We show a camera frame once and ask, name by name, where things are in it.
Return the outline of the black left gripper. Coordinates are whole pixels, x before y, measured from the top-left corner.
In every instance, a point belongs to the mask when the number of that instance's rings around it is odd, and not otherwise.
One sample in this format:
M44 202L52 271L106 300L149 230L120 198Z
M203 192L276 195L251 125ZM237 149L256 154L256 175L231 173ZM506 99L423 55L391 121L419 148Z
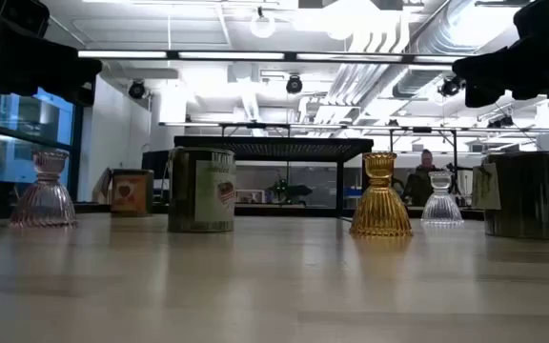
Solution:
M42 39L0 41L0 93L36 95L40 90L80 106L94 104L98 59Z

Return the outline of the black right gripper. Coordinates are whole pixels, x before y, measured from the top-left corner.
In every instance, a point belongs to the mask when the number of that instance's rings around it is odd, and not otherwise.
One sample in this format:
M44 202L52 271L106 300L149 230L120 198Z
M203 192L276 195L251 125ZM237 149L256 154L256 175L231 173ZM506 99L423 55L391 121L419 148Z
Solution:
M521 39L510 47L458 59L453 72L465 80L465 106L495 104L510 91L515 100L549 99L549 37Z

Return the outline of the green-label silver candle tin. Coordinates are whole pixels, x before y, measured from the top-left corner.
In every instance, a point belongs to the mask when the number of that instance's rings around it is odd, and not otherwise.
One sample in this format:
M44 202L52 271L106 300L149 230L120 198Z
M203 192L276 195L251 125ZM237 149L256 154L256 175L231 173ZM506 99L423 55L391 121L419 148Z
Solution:
M169 232L234 229L236 163L232 151L176 147L169 154Z
M491 236L549 240L549 151L492 153L473 170L472 205Z

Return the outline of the orange-label silver candle tin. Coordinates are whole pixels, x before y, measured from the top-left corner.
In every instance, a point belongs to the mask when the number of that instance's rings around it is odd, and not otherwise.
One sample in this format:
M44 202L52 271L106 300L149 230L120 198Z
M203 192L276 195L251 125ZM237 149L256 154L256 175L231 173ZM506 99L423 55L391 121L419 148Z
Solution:
M92 189L91 201L109 205L113 216L150 216L153 171L106 168Z

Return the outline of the pink glass candlestick holder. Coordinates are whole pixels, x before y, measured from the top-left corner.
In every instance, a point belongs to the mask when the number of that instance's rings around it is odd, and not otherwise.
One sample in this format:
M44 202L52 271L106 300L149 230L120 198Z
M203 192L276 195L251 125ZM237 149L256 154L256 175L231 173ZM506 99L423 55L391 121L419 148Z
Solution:
M17 229L72 228L75 208L67 188L60 182L69 154L60 150L35 151L32 161L36 180L16 203L10 225Z

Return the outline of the clear glass candlestick holder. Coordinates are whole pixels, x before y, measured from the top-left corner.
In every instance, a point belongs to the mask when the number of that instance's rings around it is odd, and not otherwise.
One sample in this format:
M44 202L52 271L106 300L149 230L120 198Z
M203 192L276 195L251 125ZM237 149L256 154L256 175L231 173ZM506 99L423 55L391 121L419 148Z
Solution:
M460 209L450 194L452 173L431 171L429 173L433 192L428 198L421 216L421 224L427 227L455 227L463 224Z

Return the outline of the amber glass candlestick holder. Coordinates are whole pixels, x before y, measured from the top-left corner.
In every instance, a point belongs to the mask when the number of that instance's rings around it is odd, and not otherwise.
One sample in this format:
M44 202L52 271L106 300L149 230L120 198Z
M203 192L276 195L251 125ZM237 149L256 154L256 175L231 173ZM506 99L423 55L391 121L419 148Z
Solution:
M393 152L362 155L369 186L356 207L350 234L384 237L413 235L407 210L392 186L396 159L397 155Z

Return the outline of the large glass window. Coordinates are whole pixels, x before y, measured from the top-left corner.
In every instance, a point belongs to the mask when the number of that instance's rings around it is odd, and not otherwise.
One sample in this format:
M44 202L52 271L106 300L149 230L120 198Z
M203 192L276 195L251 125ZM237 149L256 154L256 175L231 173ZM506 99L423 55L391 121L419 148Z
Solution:
M0 205L18 199L36 180L32 154L69 154L60 182L77 197L84 108L40 90L33 96L0 94Z

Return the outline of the background black metal rack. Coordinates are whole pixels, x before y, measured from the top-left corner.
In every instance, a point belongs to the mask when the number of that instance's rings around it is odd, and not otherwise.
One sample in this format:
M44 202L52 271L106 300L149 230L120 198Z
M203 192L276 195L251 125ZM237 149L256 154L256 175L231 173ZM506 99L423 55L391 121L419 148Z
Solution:
M405 135L434 136L438 135L453 147L453 163L458 162L458 138L460 136L480 138L494 134L496 136L518 135L526 139L533 139L540 134L549 134L549 129L543 128L462 128L462 127L395 127L395 126L344 126L344 125L304 125L304 124L276 124L276 123L214 123L214 122L170 122L173 128L218 128L218 136L241 137L293 137L293 138L323 138L319 136L294 137L293 132L299 130L317 132L368 132L363 139L374 142L375 136L389 138L388 151L395 150L396 139Z

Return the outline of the black computer monitor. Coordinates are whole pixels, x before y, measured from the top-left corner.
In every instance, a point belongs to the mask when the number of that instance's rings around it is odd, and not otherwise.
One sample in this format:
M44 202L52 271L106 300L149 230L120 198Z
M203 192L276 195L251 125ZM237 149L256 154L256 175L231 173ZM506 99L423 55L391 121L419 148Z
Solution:
M141 169L152 171L154 180L168 179L169 151L147 151L142 154Z

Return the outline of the person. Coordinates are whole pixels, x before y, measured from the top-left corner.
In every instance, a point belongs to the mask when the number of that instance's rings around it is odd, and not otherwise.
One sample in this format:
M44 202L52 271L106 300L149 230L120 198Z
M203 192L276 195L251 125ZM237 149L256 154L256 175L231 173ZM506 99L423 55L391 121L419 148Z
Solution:
M424 207L433 193L430 172L441 172L433 162L433 155L429 150L421 153L421 162L409 174L401 199L414 207Z

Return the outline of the white globe ceiling lamp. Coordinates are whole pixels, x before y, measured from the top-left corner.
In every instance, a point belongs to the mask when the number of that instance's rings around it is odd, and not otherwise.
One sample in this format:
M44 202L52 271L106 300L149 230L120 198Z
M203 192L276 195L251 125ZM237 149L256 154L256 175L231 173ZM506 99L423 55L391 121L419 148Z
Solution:
M250 31L258 38L266 39L275 33L275 19L262 7L255 9L250 21Z

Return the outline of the black perforated metal shelf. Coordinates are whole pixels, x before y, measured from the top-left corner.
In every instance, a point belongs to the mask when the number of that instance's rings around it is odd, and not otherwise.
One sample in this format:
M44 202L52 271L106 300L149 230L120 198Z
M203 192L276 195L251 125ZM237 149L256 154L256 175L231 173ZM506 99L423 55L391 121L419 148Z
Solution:
M177 136L177 147L216 148L232 151L238 161L325 162L336 164L335 206L344 206L344 164L370 152L374 142L363 138L293 138L241 136Z

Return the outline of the silver ventilation duct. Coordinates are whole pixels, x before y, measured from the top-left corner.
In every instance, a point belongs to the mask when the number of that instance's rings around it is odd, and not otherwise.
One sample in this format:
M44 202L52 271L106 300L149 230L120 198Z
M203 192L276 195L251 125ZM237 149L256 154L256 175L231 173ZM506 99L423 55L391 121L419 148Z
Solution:
M451 0L411 44L414 54L473 54L513 25L504 0Z

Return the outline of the black aluminium rig frame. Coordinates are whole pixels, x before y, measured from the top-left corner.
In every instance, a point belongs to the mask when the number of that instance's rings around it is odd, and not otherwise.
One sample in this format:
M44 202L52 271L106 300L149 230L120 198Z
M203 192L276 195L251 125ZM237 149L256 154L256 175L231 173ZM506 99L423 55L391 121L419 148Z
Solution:
M0 206L0 219L9 219L14 206ZM76 203L74 204L76 215L92 214L92 213L111 213L111 206L104 204L93 203ZM420 219L422 216L422 208L406 208L408 216L411 219ZM155 205L152 207L152 214L167 214L169 208L165 205ZM484 213L479 210L461 209L461 216L464 220L483 221ZM355 214L354 209L344 209L342 212L337 212L331 208L306 208L292 206L236 206L236 216L282 216L282 217L332 217L332 218L352 218Z

